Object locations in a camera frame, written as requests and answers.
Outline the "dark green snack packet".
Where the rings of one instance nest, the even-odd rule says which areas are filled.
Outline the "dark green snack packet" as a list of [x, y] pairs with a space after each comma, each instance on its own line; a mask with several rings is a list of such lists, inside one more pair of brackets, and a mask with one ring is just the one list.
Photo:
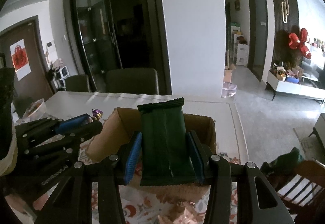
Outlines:
[[198, 182], [191, 158], [182, 107], [184, 98], [138, 106], [141, 114], [141, 186]]

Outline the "orange beige snack bag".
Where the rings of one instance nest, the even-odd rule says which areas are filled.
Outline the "orange beige snack bag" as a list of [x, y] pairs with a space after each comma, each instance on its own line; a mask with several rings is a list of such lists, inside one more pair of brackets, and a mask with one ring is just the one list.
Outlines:
[[198, 213], [193, 204], [183, 202], [179, 205], [174, 205], [166, 216], [158, 215], [158, 223], [203, 223], [205, 215], [205, 213]]

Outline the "brown cardboard box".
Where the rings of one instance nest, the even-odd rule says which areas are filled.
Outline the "brown cardboard box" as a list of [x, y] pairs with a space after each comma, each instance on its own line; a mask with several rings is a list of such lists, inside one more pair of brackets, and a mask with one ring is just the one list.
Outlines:
[[184, 114], [181, 108], [116, 108], [85, 153], [99, 163], [124, 149], [129, 150], [120, 155], [126, 160], [125, 182], [131, 181], [141, 159], [141, 186], [206, 185], [208, 158], [217, 149], [215, 123], [210, 117]]

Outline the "dark dining chair left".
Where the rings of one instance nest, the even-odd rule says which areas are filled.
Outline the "dark dining chair left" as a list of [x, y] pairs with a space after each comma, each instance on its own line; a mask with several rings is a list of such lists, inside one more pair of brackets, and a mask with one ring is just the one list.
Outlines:
[[69, 76], [66, 78], [66, 91], [68, 92], [91, 92], [89, 78], [85, 74]]

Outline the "dark dining chair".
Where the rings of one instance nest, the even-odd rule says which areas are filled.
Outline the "dark dining chair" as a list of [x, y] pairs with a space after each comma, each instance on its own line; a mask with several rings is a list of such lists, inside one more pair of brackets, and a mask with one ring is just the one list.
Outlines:
[[152, 68], [111, 70], [106, 74], [106, 92], [159, 94], [158, 73]]
[[91, 92], [89, 78], [85, 74], [69, 76], [66, 78], [66, 91], [68, 92]]

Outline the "patterned table mat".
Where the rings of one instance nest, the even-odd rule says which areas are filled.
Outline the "patterned table mat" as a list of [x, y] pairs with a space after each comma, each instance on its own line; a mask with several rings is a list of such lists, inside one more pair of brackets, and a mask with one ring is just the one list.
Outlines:
[[[92, 164], [93, 162], [88, 158], [85, 153], [89, 146], [90, 141], [81, 144], [79, 151], [79, 161], [85, 165]], [[228, 162], [233, 164], [240, 164], [240, 157], [238, 153], [222, 152], [219, 153]], [[209, 200], [210, 188], [204, 189], [198, 202], [184, 201], [193, 204], [198, 213], [206, 213]], [[159, 196], [157, 194], [140, 191], [130, 186], [119, 186], [121, 195], [121, 204], [126, 223], [158, 223], [158, 215], [166, 216], [169, 210], [174, 205], [183, 203], [177, 198], [167, 198], [167, 196]], [[92, 184], [91, 190], [91, 214], [92, 223], [99, 222], [98, 210], [98, 184]], [[230, 222], [237, 223], [237, 184], [233, 183], [231, 188], [231, 214]]]

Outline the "white basket bowl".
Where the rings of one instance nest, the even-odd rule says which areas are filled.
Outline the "white basket bowl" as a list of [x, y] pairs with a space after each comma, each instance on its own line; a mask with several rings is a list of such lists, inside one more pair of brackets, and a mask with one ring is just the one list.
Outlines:
[[28, 119], [29, 121], [35, 121], [41, 119], [43, 115], [47, 112], [47, 107], [44, 99], [39, 99], [33, 102], [25, 111], [23, 119]]

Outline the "dark dining chair right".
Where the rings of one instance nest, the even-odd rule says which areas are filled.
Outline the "dark dining chair right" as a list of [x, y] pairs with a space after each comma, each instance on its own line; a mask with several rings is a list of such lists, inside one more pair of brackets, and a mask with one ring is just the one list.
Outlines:
[[106, 92], [159, 94], [158, 73], [152, 68], [111, 70], [106, 74]]

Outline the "clear plastic stool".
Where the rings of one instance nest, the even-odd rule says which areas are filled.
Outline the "clear plastic stool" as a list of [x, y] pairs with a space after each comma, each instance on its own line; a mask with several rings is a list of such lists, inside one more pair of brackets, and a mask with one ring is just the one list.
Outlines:
[[237, 85], [232, 82], [224, 82], [222, 87], [222, 98], [233, 97], [237, 92]]

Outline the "red fu poster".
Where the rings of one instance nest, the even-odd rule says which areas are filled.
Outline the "red fu poster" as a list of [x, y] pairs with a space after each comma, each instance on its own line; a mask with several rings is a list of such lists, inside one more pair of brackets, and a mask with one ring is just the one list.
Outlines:
[[12, 63], [15, 69], [15, 74], [18, 81], [31, 73], [31, 67], [29, 64], [28, 54], [24, 39], [12, 44], [10, 46]]

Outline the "wooden chair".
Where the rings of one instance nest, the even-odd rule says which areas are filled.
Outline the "wooden chair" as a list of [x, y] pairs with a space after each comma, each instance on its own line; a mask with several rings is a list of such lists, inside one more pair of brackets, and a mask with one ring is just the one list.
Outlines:
[[324, 214], [324, 164], [304, 160], [285, 168], [263, 163], [261, 171], [291, 215], [312, 218]]

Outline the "dark glass sliding doors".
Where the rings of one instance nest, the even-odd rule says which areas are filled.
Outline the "dark glass sliding doors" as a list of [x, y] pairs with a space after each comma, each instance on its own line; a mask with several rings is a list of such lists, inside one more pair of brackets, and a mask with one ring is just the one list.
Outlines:
[[155, 69], [159, 93], [172, 93], [162, 0], [63, 0], [78, 73], [104, 92], [113, 70]]

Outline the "white storage drawers hallway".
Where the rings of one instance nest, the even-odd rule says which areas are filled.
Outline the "white storage drawers hallway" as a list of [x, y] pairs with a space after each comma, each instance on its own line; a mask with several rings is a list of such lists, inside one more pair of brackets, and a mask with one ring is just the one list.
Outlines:
[[248, 64], [248, 42], [242, 34], [239, 23], [232, 22], [230, 25], [231, 43], [230, 59], [236, 66]]

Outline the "white low tv cabinet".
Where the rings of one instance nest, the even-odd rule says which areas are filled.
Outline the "white low tv cabinet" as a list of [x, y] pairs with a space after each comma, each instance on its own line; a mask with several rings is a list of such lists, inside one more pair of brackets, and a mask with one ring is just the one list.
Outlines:
[[307, 85], [280, 81], [272, 72], [268, 72], [265, 90], [273, 92], [273, 98], [277, 94], [291, 95], [295, 97], [307, 98], [320, 101], [324, 104], [324, 89], [309, 87]]

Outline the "dark hallway door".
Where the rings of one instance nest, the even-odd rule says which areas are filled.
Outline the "dark hallway door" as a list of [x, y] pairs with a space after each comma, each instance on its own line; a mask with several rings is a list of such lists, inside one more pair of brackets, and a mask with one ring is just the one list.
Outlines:
[[267, 0], [249, 2], [249, 55], [248, 68], [261, 82], [268, 40]]

